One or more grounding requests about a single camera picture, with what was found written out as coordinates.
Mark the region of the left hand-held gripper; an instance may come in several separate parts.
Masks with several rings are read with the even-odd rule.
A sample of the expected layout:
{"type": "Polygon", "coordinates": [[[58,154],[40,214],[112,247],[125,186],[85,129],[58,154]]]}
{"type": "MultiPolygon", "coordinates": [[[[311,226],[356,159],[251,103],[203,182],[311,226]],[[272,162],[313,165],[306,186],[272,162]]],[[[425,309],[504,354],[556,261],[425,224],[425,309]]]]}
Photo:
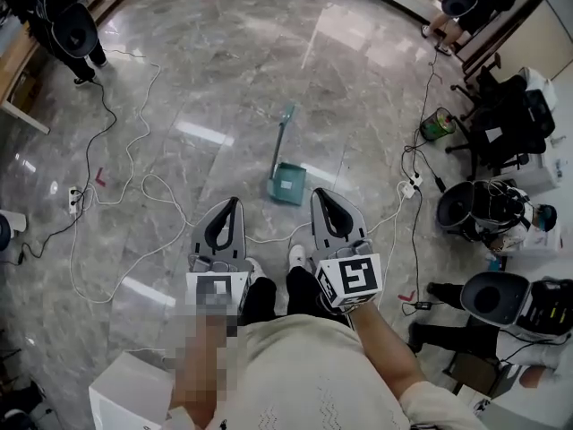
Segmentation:
{"type": "Polygon", "coordinates": [[[239,316],[250,287],[250,262],[210,260],[245,257],[244,207],[238,197],[217,203],[203,215],[192,231],[192,252],[202,256],[185,276],[185,303],[192,313],[239,316]]]}

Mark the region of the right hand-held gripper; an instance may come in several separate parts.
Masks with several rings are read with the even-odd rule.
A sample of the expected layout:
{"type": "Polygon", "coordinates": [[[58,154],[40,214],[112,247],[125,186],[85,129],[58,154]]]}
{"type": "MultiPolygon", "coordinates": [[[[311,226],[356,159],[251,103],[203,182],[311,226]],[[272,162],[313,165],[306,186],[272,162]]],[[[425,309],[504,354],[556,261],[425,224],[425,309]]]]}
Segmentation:
{"type": "Polygon", "coordinates": [[[344,196],[317,188],[311,214],[316,248],[333,252],[319,259],[315,272],[327,308],[352,308],[378,296],[383,290],[381,258],[372,241],[365,240],[367,227],[359,209],[344,196]]]}

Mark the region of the teal dustpan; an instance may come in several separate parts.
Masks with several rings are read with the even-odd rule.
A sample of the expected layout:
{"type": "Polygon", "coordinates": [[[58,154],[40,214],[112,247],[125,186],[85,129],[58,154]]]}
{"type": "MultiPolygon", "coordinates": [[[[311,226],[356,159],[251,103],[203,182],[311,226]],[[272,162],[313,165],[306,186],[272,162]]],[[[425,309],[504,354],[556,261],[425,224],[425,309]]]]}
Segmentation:
{"type": "Polygon", "coordinates": [[[279,120],[278,138],[267,180],[267,194],[275,202],[301,206],[304,197],[306,169],[295,164],[278,161],[284,133],[294,113],[295,106],[289,105],[279,120]]]}

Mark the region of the person's left forearm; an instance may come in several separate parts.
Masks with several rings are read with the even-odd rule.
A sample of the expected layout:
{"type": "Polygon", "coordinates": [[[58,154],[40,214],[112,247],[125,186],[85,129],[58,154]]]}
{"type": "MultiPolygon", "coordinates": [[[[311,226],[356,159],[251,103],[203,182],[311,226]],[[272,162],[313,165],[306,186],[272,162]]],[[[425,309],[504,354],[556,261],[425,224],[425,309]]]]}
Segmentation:
{"type": "Polygon", "coordinates": [[[226,388],[227,317],[197,314],[185,323],[183,345],[175,361],[170,408],[183,408],[204,430],[214,417],[218,394],[226,388]]]}

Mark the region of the person's right forearm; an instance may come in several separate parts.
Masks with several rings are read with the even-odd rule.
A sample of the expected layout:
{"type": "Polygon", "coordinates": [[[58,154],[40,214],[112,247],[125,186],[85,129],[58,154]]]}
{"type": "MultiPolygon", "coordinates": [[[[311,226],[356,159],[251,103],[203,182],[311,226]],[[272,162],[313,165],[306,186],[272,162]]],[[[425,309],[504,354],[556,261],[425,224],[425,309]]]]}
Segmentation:
{"type": "Polygon", "coordinates": [[[415,354],[383,319],[373,302],[358,306],[350,313],[350,319],[365,355],[397,400],[410,386],[425,381],[415,354]]]}

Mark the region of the person's left white shoe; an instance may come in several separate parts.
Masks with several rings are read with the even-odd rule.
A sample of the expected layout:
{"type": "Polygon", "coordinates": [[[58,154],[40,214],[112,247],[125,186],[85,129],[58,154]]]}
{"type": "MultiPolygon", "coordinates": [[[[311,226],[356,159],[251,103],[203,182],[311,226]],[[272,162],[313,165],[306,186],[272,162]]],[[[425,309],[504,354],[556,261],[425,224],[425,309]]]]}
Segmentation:
{"type": "Polygon", "coordinates": [[[247,257],[246,260],[252,265],[252,272],[250,274],[252,284],[263,281],[267,278],[267,275],[262,269],[261,264],[255,258],[247,257]]]}

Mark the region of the person's right white shoe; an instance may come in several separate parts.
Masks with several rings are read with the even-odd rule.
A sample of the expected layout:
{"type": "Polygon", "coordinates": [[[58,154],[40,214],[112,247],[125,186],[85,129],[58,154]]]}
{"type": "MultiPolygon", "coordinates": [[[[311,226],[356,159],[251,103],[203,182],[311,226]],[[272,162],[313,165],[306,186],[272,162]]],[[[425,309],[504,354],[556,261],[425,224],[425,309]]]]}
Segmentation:
{"type": "Polygon", "coordinates": [[[307,263],[307,256],[305,248],[300,244],[293,245],[288,253],[289,270],[301,267],[305,268],[307,263]]]}

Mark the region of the person's right leg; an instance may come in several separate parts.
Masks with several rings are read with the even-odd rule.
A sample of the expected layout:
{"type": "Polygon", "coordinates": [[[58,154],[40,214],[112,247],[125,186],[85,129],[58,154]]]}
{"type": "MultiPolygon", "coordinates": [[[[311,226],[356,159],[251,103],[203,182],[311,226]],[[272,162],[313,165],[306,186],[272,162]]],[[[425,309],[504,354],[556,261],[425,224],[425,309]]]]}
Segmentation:
{"type": "Polygon", "coordinates": [[[295,266],[287,274],[286,283],[287,315],[306,314],[322,317],[321,307],[317,304],[321,287],[308,270],[303,266],[295,266]]]}

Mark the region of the person's leg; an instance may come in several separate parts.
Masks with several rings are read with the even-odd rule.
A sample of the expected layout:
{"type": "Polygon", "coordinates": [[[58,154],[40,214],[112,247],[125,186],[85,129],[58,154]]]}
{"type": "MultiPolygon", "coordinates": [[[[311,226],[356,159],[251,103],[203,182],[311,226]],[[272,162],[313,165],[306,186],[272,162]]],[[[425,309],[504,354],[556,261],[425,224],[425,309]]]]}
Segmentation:
{"type": "Polygon", "coordinates": [[[322,317],[321,307],[317,304],[321,287],[308,270],[303,266],[295,266],[287,274],[286,283],[287,315],[306,314],[322,317]]]}
{"type": "Polygon", "coordinates": [[[246,294],[241,314],[242,325],[275,320],[276,295],[277,286],[273,280],[267,277],[257,278],[246,294]]]}

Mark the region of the person's left leg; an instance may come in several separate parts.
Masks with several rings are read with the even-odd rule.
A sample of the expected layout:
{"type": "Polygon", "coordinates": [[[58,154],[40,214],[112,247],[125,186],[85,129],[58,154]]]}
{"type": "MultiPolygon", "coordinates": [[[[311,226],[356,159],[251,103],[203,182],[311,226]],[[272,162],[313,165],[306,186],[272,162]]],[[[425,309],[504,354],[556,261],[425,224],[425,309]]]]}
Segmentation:
{"type": "Polygon", "coordinates": [[[257,278],[246,294],[241,314],[242,325],[275,320],[276,295],[277,286],[273,280],[267,277],[257,278]]]}

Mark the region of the white round bin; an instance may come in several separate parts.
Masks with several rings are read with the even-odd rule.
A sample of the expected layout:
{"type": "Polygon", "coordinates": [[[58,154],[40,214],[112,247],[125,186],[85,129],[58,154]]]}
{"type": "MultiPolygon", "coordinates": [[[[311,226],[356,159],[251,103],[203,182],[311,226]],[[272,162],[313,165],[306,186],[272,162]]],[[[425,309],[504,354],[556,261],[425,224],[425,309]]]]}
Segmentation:
{"type": "Polygon", "coordinates": [[[27,229],[27,219],[22,213],[0,209],[0,252],[5,250],[17,233],[27,229]]]}

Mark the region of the white storage box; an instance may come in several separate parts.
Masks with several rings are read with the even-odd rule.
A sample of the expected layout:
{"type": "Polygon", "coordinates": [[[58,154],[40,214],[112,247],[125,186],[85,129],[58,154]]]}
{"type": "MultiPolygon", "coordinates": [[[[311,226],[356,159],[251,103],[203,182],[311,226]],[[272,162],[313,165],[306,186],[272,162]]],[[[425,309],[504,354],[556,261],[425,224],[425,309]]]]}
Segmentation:
{"type": "Polygon", "coordinates": [[[502,168],[495,179],[514,184],[531,195],[560,187],[567,163],[561,164],[561,159],[550,150],[543,154],[529,155],[528,158],[526,164],[502,168]]]}

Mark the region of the black pack with yellow labels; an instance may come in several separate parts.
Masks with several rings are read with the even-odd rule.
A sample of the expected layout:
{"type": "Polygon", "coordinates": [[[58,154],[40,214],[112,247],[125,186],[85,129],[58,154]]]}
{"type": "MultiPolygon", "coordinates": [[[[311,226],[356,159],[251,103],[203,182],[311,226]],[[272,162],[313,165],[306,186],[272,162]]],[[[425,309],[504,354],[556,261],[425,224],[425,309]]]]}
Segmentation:
{"type": "Polygon", "coordinates": [[[532,333],[559,337],[573,330],[573,279],[541,279],[531,285],[516,325],[532,333]]]}

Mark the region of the wooden desk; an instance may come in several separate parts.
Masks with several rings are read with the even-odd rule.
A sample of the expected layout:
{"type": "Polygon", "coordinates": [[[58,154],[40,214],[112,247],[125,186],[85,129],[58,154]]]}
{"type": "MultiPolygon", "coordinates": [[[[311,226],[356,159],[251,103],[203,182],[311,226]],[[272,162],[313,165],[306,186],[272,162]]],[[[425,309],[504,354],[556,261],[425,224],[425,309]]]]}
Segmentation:
{"type": "MultiPolygon", "coordinates": [[[[88,0],[87,8],[99,27],[125,0],[88,0]]],[[[5,47],[0,52],[0,113],[48,134],[50,128],[30,115],[31,106],[37,97],[41,81],[38,69],[29,67],[40,45],[29,34],[29,25],[24,24],[10,34],[0,33],[5,47]]]]}

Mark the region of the wooden cabinet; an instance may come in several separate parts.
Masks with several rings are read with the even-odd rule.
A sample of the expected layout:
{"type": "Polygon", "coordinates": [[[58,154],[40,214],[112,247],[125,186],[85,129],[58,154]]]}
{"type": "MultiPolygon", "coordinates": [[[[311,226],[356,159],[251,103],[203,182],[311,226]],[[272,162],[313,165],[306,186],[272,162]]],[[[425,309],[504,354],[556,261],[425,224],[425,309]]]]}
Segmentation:
{"type": "Polygon", "coordinates": [[[573,39],[546,0],[518,0],[514,8],[495,16],[458,51],[464,81],[474,83],[493,65],[498,81],[523,67],[554,79],[573,62],[573,39]]]}

